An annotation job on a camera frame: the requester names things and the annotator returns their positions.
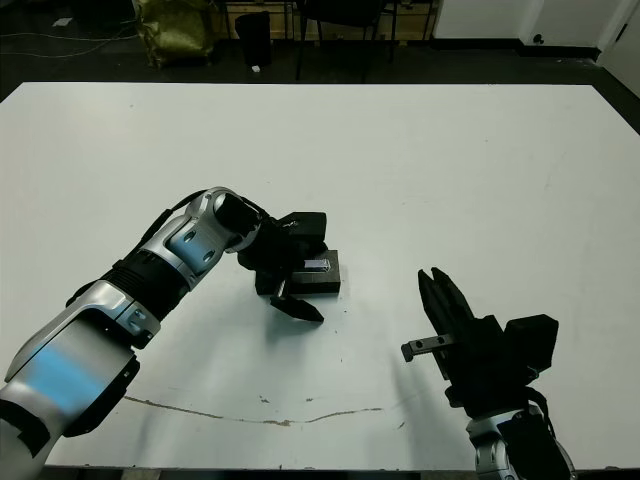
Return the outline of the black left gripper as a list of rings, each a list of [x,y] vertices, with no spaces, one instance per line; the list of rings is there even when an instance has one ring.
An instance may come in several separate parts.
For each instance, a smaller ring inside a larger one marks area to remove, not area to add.
[[[265,219],[253,242],[237,253],[238,263],[255,272],[256,293],[273,295],[292,272],[303,266],[303,253],[328,250],[323,237],[304,237],[297,242],[291,235],[291,217]],[[282,313],[307,322],[322,323],[323,315],[310,303],[292,296],[272,296],[270,304]]]

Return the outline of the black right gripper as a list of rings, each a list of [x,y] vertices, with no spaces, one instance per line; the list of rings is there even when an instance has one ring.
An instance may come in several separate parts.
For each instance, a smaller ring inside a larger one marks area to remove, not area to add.
[[[476,319],[460,289],[442,270],[418,271],[423,309],[436,335],[401,345],[404,359],[432,354],[449,404],[470,417],[523,409],[525,386],[506,337],[493,316]]]

